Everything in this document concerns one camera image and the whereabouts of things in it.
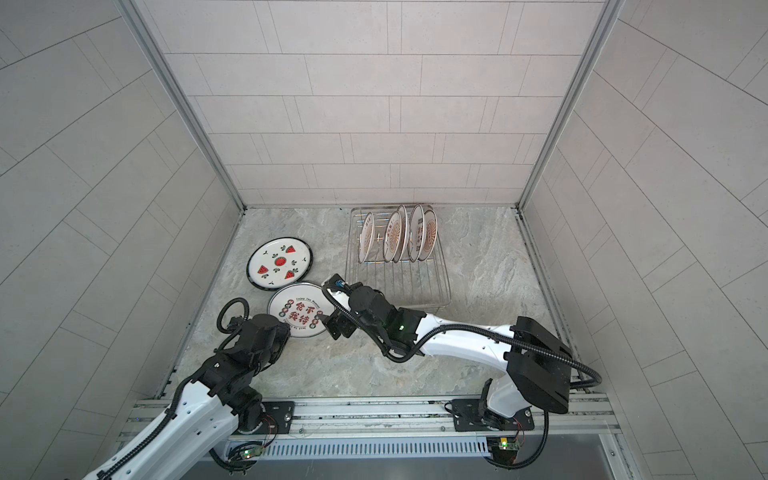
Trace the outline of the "white plate red pattern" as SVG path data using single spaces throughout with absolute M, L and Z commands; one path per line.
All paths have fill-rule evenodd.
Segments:
M 289 326 L 294 338 L 310 338 L 325 332 L 322 318 L 334 311 L 322 289 L 311 283 L 295 283 L 280 289 L 267 307 L 269 315 Z

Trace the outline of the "white blue-rim watermelon plate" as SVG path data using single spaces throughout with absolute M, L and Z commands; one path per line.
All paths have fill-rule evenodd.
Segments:
M 313 265 L 310 246 L 296 237 L 280 237 L 259 246 L 246 265 L 251 285 L 260 290 L 276 291 L 299 282 Z

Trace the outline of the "white plate red centre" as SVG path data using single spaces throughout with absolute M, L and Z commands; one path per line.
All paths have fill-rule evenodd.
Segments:
M 383 240 L 383 255 L 386 262 L 397 263 L 401 260 L 405 246 L 407 227 L 407 208 L 400 205 L 390 215 Z

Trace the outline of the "white plate red text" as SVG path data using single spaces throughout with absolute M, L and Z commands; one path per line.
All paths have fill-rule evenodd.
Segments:
M 408 257 L 411 262 L 417 262 L 421 255 L 424 242 L 424 208 L 416 205 L 411 213 L 409 224 Z

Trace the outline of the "white plate orange sunburst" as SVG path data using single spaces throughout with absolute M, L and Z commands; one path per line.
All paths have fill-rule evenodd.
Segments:
M 375 215 L 373 212 L 369 212 L 362 224 L 362 230 L 360 233 L 360 246 L 358 260 L 360 263 L 364 263 L 372 249 L 372 246 L 376 238 L 375 228 Z

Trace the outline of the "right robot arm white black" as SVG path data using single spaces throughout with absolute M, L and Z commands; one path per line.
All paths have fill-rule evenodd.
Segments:
M 447 356 L 503 371 L 505 375 L 491 380 L 482 394 L 484 408 L 497 417 L 510 418 L 528 406 L 568 412 L 572 351 L 532 318 L 520 316 L 512 325 L 498 326 L 448 321 L 398 308 L 382 292 L 336 277 L 321 291 L 335 308 L 323 319 L 335 339 L 360 330 L 394 363 Z

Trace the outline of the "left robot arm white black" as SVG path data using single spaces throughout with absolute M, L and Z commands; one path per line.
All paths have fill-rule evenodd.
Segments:
M 290 327 L 268 314 L 236 317 L 231 326 L 163 413 L 88 479 L 179 479 L 237 430 L 257 429 L 264 412 L 251 381 L 279 359 Z

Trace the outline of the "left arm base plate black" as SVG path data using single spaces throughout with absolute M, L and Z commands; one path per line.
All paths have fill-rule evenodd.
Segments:
M 293 401 L 267 401 L 249 406 L 239 416 L 237 432 L 242 435 L 288 434 L 295 407 Z

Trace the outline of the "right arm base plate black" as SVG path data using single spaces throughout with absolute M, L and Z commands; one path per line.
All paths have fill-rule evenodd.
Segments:
M 504 418 L 481 406 L 479 398 L 453 399 L 444 405 L 456 432 L 528 432 L 535 429 L 529 408 L 519 410 L 511 418 Z

